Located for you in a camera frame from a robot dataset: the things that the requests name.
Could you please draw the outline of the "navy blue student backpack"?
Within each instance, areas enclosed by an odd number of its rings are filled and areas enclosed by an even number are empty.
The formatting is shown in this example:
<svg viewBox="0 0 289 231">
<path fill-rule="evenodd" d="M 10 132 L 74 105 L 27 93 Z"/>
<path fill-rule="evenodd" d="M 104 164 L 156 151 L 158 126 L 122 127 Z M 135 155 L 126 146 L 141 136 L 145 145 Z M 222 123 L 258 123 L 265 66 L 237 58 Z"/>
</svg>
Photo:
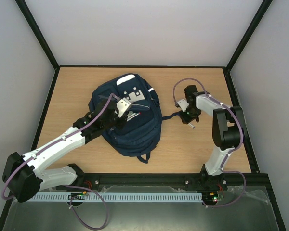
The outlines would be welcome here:
<svg viewBox="0 0 289 231">
<path fill-rule="evenodd" d="M 132 106 L 129 113 L 141 114 L 128 121 L 123 129 L 107 129 L 103 138 L 121 155 L 136 157 L 142 163 L 148 163 L 151 151 L 154 150 L 161 137 L 162 121 L 178 115 L 175 112 L 162 116 L 159 97 L 154 88 L 139 74 L 124 74 L 99 87 L 93 93 L 88 107 L 91 111 L 101 100 L 107 100 L 113 93 L 127 98 Z"/>
</svg>

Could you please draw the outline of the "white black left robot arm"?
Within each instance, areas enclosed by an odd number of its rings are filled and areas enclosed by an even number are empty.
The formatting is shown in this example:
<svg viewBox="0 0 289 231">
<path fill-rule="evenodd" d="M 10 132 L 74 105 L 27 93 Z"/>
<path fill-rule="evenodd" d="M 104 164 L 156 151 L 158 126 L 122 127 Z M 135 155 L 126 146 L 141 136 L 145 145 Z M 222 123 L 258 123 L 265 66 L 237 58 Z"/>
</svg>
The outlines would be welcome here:
<svg viewBox="0 0 289 231">
<path fill-rule="evenodd" d="M 95 111 L 79 118 L 62 135 L 46 145 L 23 155 L 18 152 L 10 154 L 2 175 L 2 199 L 16 198 L 19 202 L 25 202 L 41 190 L 73 184 L 78 176 L 72 167 L 47 168 L 65 154 L 98 138 L 108 128 L 124 126 L 131 105 L 128 99 L 118 100 L 111 94 L 98 104 Z"/>
</svg>

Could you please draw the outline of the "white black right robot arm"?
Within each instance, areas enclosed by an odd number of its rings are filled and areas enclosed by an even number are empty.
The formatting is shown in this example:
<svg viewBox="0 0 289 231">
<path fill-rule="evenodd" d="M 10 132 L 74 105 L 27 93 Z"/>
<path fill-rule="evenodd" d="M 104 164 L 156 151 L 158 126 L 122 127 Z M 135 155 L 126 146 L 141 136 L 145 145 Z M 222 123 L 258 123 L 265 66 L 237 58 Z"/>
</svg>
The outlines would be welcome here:
<svg viewBox="0 0 289 231">
<path fill-rule="evenodd" d="M 199 92 L 195 85 L 184 89 L 185 99 L 177 102 L 180 107 L 179 117 L 184 124 L 192 126 L 192 121 L 199 121 L 202 112 L 212 117 L 212 139 L 214 148 L 209 160 L 203 165 L 199 184 L 205 189 L 217 187 L 221 175 L 232 153 L 239 149 L 245 137 L 243 110 L 219 102 L 205 92 Z"/>
</svg>

